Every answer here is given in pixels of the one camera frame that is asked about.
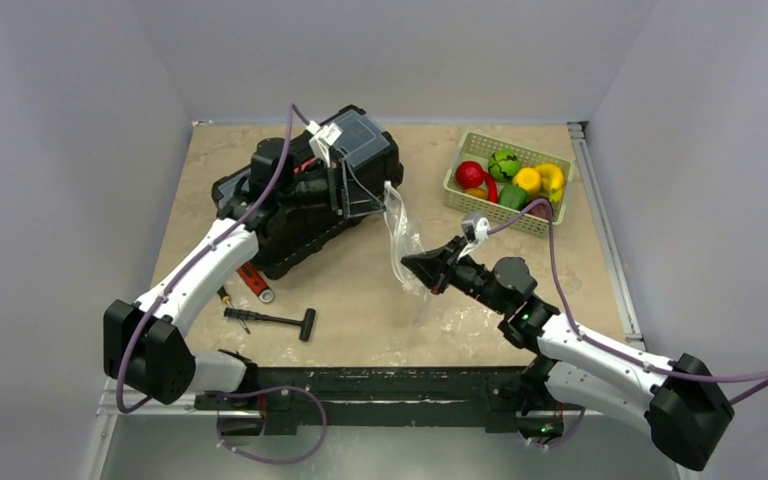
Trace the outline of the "green toy ball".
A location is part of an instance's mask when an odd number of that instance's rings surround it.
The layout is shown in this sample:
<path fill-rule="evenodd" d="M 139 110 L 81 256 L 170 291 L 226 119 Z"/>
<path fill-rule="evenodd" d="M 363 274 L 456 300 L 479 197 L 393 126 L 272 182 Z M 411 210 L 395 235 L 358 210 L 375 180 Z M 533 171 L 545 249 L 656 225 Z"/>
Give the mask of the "green toy ball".
<path fill-rule="evenodd" d="M 497 182 L 510 182 L 521 169 L 518 156 L 512 150 L 497 150 L 488 160 L 488 173 Z"/>

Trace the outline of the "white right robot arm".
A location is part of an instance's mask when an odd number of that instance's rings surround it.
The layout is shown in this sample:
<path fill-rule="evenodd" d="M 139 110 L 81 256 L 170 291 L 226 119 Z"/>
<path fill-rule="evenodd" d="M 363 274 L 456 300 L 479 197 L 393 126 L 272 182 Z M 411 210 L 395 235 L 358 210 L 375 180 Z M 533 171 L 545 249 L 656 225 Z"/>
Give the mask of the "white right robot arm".
<path fill-rule="evenodd" d="M 487 268 L 465 254 L 466 246 L 456 236 L 400 263 L 431 293 L 453 287 L 501 314 L 503 337 L 534 353 L 541 368 L 521 381 L 529 404 L 555 400 L 600 412 L 642 431 L 674 463 L 694 471 L 707 466 L 735 412 L 702 360 L 651 354 L 572 325 L 536 294 L 538 282 L 523 259 L 503 257 Z"/>

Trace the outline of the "yellow toy banana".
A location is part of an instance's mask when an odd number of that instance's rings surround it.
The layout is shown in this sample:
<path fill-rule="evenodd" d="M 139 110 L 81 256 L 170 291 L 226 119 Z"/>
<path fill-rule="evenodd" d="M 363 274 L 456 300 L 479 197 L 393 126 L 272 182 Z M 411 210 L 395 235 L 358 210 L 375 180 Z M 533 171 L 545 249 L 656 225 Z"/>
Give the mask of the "yellow toy banana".
<path fill-rule="evenodd" d="M 541 180 L 541 191 L 547 194 L 547 199 L 554 204 L 560 204 L 565 192 L 565 176 L 555 164 L 542 163 L 534 167 Z"/>

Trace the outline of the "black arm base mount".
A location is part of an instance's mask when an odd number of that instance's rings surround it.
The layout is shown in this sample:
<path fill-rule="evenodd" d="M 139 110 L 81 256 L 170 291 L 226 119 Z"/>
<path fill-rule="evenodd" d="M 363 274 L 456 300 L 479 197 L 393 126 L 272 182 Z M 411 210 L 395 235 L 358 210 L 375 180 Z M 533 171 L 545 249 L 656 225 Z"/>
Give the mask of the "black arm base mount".
<path fill-rule="evenodd" d="M 293 435 L 300 426 L 481 428 L 554 441 L 580 411 L 543 386 L 549 363 L 529 366 L 258 367 L 232 394 L 201 393 L 195 407 L 253 414 L 230 435 Z"/>

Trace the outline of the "red toy apple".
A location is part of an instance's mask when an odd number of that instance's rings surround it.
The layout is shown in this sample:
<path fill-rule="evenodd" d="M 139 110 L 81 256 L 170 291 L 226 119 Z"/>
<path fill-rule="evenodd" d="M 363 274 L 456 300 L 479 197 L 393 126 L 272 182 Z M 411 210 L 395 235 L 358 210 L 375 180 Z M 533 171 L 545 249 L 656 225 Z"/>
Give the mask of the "red toy apple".
<path fill-rule="evenodd" d="M 454 172 L 455 181 L 464 190 L 479 188 L 485 182 L 486 172 L 482 165 L 475 161 L 463 161 Z"/>

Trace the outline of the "orange toy fruit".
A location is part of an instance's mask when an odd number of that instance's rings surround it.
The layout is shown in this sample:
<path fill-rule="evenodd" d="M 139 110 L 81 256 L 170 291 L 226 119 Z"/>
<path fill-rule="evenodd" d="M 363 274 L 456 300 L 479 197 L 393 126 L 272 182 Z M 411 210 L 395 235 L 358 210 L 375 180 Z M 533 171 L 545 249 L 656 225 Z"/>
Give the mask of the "orange toy fruit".
<path fill-rule="evenodd" d="M 486 200 L 488 198 L 488 192 L 486 190 L 484 190 L 483 188 L 480 188 L 480 187 L 474 187 L 474 188 L 465 189 L 464 193 L 466 195 L 469 195 L 469 196 L 472 196 L 472 197 L 475 197 L 475 198 L 479 198 L 479 199 Z"/>

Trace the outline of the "yellow toy lemon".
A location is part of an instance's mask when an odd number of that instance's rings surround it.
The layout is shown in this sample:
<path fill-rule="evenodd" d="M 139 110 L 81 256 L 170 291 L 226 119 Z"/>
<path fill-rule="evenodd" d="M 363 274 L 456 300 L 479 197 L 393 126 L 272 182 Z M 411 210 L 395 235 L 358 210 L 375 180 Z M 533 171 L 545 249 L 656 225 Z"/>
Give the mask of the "yellow toy lemon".
<path fill-rule="evenodd" d="M 542 189 L 542 177 L 540 173 L 531 167 L 521 168 L 513 177 L 511 183 L 530 196 L 537 195 Z"/>

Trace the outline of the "red toy chili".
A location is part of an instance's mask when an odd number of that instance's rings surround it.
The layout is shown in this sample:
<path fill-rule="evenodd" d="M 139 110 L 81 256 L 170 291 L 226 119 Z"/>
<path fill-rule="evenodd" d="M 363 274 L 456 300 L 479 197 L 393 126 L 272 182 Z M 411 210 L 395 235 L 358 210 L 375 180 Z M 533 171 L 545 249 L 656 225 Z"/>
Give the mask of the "red toy chili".
<path fill-rule="evenodd" d="M 485 184 L 487 188 L 487 200 L 491 203 L 498 202 L 498 189 L 497 183 L 493 176 L 489 173 L 485 173 Z"/>

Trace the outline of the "red adjustable wrench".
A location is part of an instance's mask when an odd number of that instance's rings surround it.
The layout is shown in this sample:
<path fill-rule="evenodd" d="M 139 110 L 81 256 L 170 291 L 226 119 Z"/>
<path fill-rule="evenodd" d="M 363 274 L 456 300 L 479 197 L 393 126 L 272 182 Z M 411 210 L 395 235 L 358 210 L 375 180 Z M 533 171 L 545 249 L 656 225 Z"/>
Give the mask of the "red adjustable wrench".
<path fill-rule="evenodd" d="M 237 269 L 237 274 L 262 303 L 269 304 L 274 301 L 275 294 L 273 290 L 250 263 L 241 265 Z"/>

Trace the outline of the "green toy pepper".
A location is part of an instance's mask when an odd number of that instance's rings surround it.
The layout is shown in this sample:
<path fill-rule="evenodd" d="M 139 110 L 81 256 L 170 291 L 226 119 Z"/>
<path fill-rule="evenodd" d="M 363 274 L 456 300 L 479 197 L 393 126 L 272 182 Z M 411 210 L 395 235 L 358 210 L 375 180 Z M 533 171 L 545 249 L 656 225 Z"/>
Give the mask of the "green toy pepper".
<path fill-rule="evenodd" d="M 498 194 L 498 204 L 511 210 L 520 211 L 530 201 L 530 194 L 523 188 L 508 184 Z"/>

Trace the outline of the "black plastic toolbox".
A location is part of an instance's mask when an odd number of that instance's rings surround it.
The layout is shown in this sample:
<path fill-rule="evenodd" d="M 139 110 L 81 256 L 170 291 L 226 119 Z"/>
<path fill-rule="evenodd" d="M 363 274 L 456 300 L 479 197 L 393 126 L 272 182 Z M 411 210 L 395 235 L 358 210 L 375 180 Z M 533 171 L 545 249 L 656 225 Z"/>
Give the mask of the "black plastic toolbox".
<path fill-rule="evenodd" d="M 404 167 L 397 143 L 365 110 L 348 105 L 326 121 L 335 122 L 342 129 L 342 135 L 331 147 L 331 168 L 336 167 L 338 160 L 345 160 L 360 181 L 382 200 L 385 181 L 391 181 L 395 187 L 402 183 Z M 280 137 L 263 139 L 248 166 L 220 178 L 211 188 L 220 218 L 238 219 L 263 191 L 269 193 L 245 225 L 256 233 L 259 243 L 250 262 L 272 280 L 283 277 L 327 242 L 366 218 L 345 220 L 328 209 L 291 208 L 293 177 L 326 167 L 314 157 L 310 139 L 308 131 L 290 141 Z"/>

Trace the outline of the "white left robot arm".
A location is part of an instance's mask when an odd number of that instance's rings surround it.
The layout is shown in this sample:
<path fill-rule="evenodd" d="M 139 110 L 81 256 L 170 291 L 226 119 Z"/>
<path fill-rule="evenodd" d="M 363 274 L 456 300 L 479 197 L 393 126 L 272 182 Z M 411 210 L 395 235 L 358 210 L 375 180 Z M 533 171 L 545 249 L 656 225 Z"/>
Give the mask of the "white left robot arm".
<path fill-rule="evenodd" d="M 230 274 L 253 260 L 261 250 L 257 229 L 278 210 L 314 208 L 326 203 L 337 220 L 324 224 L 321 234 L 300 247 L 281 242 L 282 260 L 276 270 L 284 274 L 293 264 L 318 251 L 334 235 L 358 222 L 351 213 L 349 183 L 354 182 L 368 201 L 381 202 L 387 186 L 402 183 L 404 168 L 384 171 L 378 160 L 361 168 L 346 160 L 333 169 L 317 167 L 310 173 L 284 174 L 285 162 L 276 161 L 269 181 L 257 187 L 249 168 L 236 182 L 246 190 L 220 209 L 207 235 L 158 285 L 132 303 L 114 301 L 103 316 L 105 372 L 116 382 L 116 404 L 128 414 L 151 400 L 169 405 L 186 392 L 217 392 L 232 408 L 244 409 L 257 399 L 258 382 L 246 372 L 251 363 L 234 352 L 194 354 L 186 335 L 213 295 Z"/>

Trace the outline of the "dark red toy fruit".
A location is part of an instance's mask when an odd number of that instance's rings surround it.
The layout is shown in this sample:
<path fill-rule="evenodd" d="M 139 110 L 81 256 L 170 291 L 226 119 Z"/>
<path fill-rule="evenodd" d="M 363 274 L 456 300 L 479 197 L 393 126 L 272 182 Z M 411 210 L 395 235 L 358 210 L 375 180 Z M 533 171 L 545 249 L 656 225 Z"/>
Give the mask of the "dark red toy fruit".
<path fill-rule="evenodd" d="M 552 205 L 548 201 L 535 201 L 532 208 L 529 210 L 529 214 L 547 222 L 554 220 Z"/>

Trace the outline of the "yellow black screwdriver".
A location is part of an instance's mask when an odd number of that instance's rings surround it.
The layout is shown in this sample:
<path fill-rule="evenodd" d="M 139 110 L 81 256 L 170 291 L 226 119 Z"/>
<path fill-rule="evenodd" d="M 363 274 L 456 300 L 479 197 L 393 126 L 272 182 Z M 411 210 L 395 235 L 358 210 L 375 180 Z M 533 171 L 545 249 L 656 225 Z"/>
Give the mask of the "yellow black screwdriver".
<path fill-rule="evenodd" d="M 235 319 L 240 322 L 242 325 L 242 328 L 247 334 L 251 334 L 251 330 L 248 327 L 246 321 L 244 318 L 242 318 L 239 315 L 239 311 L 235 308 L 235 305 L 232 302 L 231 295 L 227 291 L 227 289 L 222 286 L 217 290 L 217 295 L 219 296 L 221 302 L 225 305 L 225 313 L 224 316 L 227 318 Z"/>

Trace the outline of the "clear zip top bag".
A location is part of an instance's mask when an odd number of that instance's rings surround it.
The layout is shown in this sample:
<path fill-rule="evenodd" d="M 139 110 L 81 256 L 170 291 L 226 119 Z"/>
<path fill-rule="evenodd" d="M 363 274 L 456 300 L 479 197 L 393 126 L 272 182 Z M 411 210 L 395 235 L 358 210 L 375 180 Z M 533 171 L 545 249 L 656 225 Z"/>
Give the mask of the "clear zip top bag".
<path fill-rule="evenodd" d="M 401 263 L 401 260 L 407 255 L 424 252 L 426 248 L 422 244 L 418 228 L 411 221 L 402 195 L 391 181 L 384 182 L 383 205 L 392 272 L 414 306 L 412 325 L 425 328 L 434 322 L 434 317 L 441 309 L 440 301 Z"/>

